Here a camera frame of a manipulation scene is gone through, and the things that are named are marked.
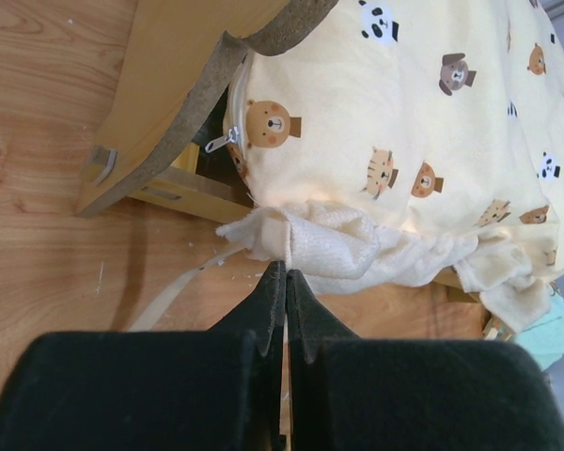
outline cream fabric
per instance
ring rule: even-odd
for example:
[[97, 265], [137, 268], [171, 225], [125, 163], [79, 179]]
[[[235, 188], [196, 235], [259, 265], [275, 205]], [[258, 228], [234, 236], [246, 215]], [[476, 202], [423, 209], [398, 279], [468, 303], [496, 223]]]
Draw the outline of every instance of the cream fabric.
[[454, 266], [515, 332], [564, 272], [564, 52], [534, 0], [339, 0], [252, 54], [226, 124], [258, 210], [219, 233], [319, 292]]

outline animal print fabric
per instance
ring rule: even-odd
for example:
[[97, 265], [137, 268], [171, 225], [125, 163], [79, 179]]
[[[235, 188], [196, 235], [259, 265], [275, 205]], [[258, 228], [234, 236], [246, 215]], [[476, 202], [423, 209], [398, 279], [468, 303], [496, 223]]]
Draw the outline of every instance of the animal print fabric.
[[[334, 203], [425, 238], [504, 241], [530, 278], [510, 293], [564, 273], [564, 51], [541, 7], [339, 0], [295, 48], [249, 59], [226, 128], [258, 207]], [[479, 275], [464, 284], [502, 280]]]

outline white strap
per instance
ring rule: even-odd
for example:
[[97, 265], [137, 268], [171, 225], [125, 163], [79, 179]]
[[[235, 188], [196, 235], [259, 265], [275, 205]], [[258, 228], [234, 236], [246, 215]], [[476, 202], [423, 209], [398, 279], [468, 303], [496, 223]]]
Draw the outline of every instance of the white strap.
[[147, 308], [144, 309], [144, 312], [142, 312], [128, 331], [139, 332], [149, 331], [152, 329], [167, 311], [169, 306], [176, 300], [180, 292], [186, 287], [186, 285], [188, 285], [188, 282], [194, 279], [195, 276], [205, 268], [209, 268], [218, 261], [242, 251], [242, 249], [244, 249], [242, 244], [232, 242], [226, 245], [221, 251], [215, 254], [214, 257], [210, 258], [202, 265], [193, 268], [190, 271], [184, 272], [171, 285], [161, 291], [156, 298], [150, 301]]

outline wooden chair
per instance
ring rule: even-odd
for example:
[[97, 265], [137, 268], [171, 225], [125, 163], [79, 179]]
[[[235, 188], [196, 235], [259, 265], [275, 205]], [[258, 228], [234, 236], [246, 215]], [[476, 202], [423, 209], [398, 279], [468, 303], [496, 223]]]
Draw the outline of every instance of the wooden chair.
[[286, 52], [336, 2], [140, 0], [76, 213], [90, 217], [129, 196], [220, 223], [244, 217], [252, 208], [244, 187], [198, 174], [191, 141], [249, 48]]

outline panda print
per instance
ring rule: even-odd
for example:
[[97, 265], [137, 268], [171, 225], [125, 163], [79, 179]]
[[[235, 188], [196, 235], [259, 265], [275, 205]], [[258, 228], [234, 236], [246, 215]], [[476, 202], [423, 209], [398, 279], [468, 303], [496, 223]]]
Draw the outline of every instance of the panda print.
[[509, 103], [508, 116], [509, 117], [518, 117], [518, 109], [516, 108], [516, 105], [514, 105], [513, 101], [511, 101]]
[[543, 162], [541, 163], [537, 177], [545, 181], [559, 179], [560, 171], [561, 168], [557, 165], [556, 157], [548, 155], [547, 152], [543, 152]]
[[393, 16], [388, 8], [371, 5], [365, 0], [359, 0], [361, 5], [361, 22], [363, 29], [361, 36], [374, 39], [381, 44], [397, 42], [399, 24], [393, 21]]

